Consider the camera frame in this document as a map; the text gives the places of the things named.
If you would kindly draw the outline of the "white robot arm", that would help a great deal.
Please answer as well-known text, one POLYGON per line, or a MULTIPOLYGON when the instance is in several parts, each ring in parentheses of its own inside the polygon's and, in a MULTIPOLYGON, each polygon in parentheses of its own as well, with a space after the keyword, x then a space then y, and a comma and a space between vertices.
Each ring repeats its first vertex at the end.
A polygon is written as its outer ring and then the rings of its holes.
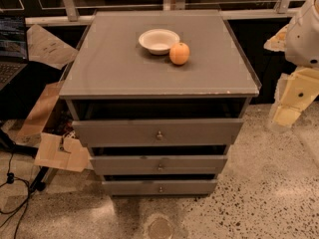
POLYGON ((283 52, 296 66, 290 75, 280 76, 269 114, 274 127, 291 128, 319 96, 319 0, 306 0, 264 48, 283 52))

